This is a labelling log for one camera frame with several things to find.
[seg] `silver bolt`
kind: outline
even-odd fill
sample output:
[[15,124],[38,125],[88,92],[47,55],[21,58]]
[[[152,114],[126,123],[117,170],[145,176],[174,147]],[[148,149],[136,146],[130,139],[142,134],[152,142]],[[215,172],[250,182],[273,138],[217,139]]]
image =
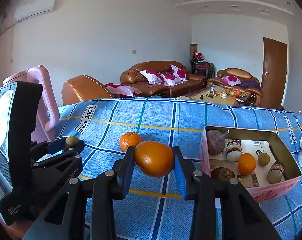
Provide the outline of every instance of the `silver bolt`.
[[203,174],[202,171],[199,171],[199,170],[195,170],[195,171],[193,172],[193,175],[196,176],[196,177],[201,177],[202,174]]
[[78,178],[72,178],[72,179],[69,180],[71,185],[77,184],[78,181],[79,181]]
[[114,171],[113,171],[113,170],[107,170],[107,171],[105,172],[105,174],[106,174],[107,177],[110,177],[110,176],[113,176],[113,175],[114,175]]
[[231,178],[229,179],[229,182],[233,185],[237,185],[239,181],[236,178]]

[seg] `brown wooden door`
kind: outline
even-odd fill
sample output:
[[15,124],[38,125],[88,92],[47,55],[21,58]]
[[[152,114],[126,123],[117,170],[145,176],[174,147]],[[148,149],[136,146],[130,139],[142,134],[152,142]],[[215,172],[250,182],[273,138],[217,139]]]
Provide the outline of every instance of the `brown wooden door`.
[[287,45],[264,37],[261,107],[279,109],[287,76]]

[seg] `wall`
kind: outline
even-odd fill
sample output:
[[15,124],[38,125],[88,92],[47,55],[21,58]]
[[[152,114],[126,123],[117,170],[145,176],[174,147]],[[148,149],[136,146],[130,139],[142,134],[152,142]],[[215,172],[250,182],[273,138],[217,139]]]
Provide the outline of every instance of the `wall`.
[[302,10],[295,3],[295,17],[288,25],[290,70],[284,108],[302,114]]
[[198,51],[215,65],[216,71],[229,67],[241,68],[260,82],[264,66],[263,37],[289,44],[285,25],[256,17],[197,15],[192,17],[191,26],[192,43],[198,44]]
[[[13,23],[17,7],[32,1],[13,0],[3,28]],[[119,83],[121,73],[139,62],[176,60],[189,66],[190,21],[162,0],[56,0],[53,13],[1,34],[0,86],[9,75],[43,64],[61,105],[64,81],[80,74]]]

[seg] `rectangular container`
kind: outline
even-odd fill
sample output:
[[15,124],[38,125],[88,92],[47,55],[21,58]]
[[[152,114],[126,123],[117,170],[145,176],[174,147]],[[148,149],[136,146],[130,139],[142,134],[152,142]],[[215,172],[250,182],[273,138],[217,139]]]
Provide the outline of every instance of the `rectangular container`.
[[206,132],[212,129],[219,130],[222,134],[229,130],[230,134],[227,139],[267,141],[276,161],[283,163],[285,167],[283,174],[283,177],[285,178],[284,182],[279,182],[268,186],[247,188],[248,192],[256,200],[256,202],[262,202],[285,195],[299,181],[301,171],[296,163],[296,160],[293,158],[287,146],[274,131],[222,126],[206,126],[202,132],[200,141],[200,167],[201,170],[209,176],[210,162]]

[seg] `floral pillow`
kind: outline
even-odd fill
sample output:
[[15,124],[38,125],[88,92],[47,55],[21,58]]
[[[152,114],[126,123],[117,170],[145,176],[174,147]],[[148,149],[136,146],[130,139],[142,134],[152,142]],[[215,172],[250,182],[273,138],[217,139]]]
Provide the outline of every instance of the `floral pillow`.
[[233,75],[223,77],[222,80],[225,84],[229,84],[231,86],[241,85],[241,81]]
[[176,78],[182,80],[182,81],[187,81],[187,74],[180,68],[176,67],[175,65],[171,65],[172,68],[172,74]]
[[165,84],[163,78],[157,72],[154,72],[151,70],[142,70],[139,73],[141,73],[148,80],[150,85],[152,85],[152,84],[164,85]]
[[168,73],[160,74],[160,76],[164,79],[164,85],[166,87],[171,87],[183,83],[180,79]]
[[113,95],[120,94],[128,97],[136,97],[138,94],[142,93],[139,89],[135,87],[125,86],[125,85],[114,85],[113,83],[108,83],[104,86]]

